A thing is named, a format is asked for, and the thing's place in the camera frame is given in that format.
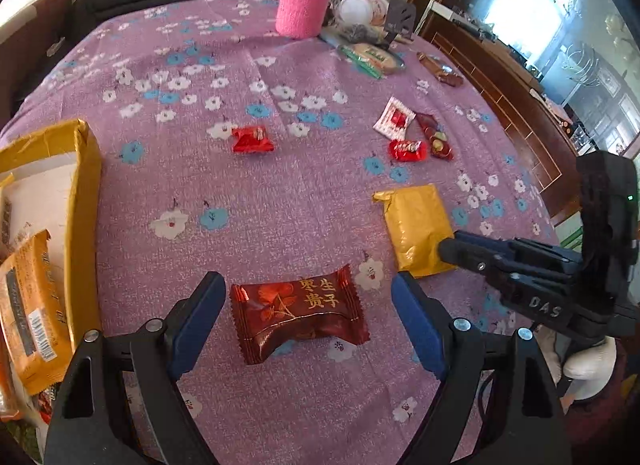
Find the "white gloved hand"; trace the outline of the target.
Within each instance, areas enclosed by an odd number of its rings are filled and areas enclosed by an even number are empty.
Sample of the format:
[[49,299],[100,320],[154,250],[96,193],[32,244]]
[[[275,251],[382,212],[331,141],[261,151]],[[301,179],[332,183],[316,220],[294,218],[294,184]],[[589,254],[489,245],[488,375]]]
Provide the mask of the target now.
[[559,384],[562,377],[573,380],[561,397],[564,404],[588,400],[608,385],[617,359],[614,338],[606,337],[602,343],[574,353],[562,364],[555,351],[556,333],[547,326],[541,326],[535,337],[555,384]]

